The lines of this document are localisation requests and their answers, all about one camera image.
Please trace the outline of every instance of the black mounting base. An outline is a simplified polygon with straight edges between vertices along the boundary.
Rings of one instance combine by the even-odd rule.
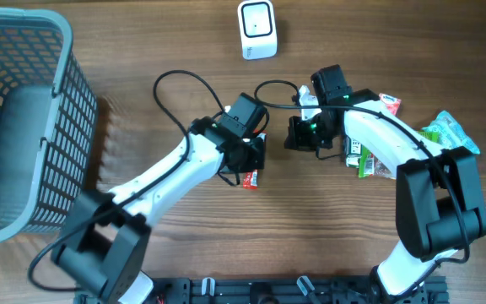
[[[270,284],[273,296],[280,304],[307,304],[309,297],[303,296],[292,280],[215,280],[215,296],[202,296],[202,281],[189,279],[154,279],[154,293],[144,304],[251,304],[252,284]],[[332,279],[311,279],[316,298],[321,304],[367,304],[366,291],[369,276],[338,276]],[[97,299],[83,292],[77,293],[75,304],[97,304]],[[433,276],[425,281],[413,296],[397,304],[448,304],[446,277]]]

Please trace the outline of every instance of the pile of packages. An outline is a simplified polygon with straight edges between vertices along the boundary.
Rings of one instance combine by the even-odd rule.
[[[397,114],[401,105],[400,99],[380,93],[380,100],[386,104],[387,110],[391,114]],[[445,149],[465,146],[474,154],[480,153],[478,146],[464,133],[461,125],[447,111],[442,111],[428,127],[418,132],[428,140],[442,145]],[[346,166],[359,169],[359,178],[367,176],[394,178],[386,166],[357,140],[349,137],[344,139],[344,154]]]

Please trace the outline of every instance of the blue plastic package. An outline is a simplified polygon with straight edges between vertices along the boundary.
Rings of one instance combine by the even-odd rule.
[[[438,132],[438,144],[441,144],[446,149],[453,149],[460,146],[465,146],[474,154],[480,154],[478,146],[469,138],[462,130],[461,125],[447,112],[442,111],[434,121],[426,128],[427,132]]]

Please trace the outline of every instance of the plastic bin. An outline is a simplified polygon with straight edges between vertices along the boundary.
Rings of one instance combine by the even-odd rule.
[[[62,227],[81,191],[97,100],[48,10],[0,8],[0,242]]]

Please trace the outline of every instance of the wooden surface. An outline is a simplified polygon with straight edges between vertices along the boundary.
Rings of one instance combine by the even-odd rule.
[[[89,185],[107,190],[126,182],[181,140],[151,97],[152,83],[167,70],[202,75],[229,105],[263,80],[308,85],[316,70],[338,63],[355,90],[402,98],[399,117],[413,127],[427,125],[438,110],[452,113],[483,151],[486,199],[485,1],[278,0],[278,54],[252,62],[240,54],[237,1],[38,2],[21,6],[67,17],[73,51],[102,102]],[[184,124],[218,110],[185,76],[166,79],[159,91]],[[292,91],[273,86],[262,93],[290,103]],[[271,110],[259,189],[228,187],[218,178],[192,189],[155,229],[144,270],[192,278],[367,274],[387,257],[397,241],[395,182],[360,180],[338,160],[283,149],[295,114]],[[71,295],[35,290],[25,278],[52,238],[0,244],[0,303],[70,302]],[[447,275],[452,303],[486,303],[486,237],[472,245],[468,264],[437,273]],[[71,284],[49,263],[37,274],[46,284]]]

